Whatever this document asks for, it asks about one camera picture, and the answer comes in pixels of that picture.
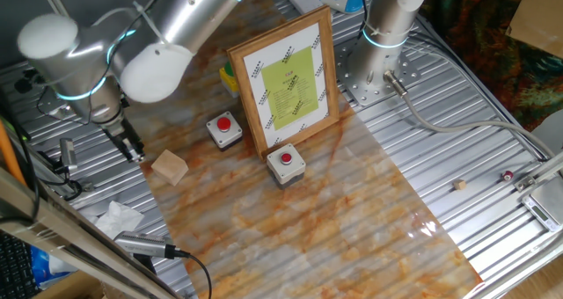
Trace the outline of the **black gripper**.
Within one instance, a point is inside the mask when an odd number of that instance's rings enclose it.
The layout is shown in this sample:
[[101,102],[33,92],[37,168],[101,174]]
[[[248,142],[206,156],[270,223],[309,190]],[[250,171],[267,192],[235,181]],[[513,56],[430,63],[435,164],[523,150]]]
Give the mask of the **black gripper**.
[[124,148],[124,155],[129,162],[144,160],[144,145],[140,142],[140,137],[127,118],[120,118],[105,123],[102,125],[102,129],[112,141],[116,141],[119,145],[130,145],[133,148]]

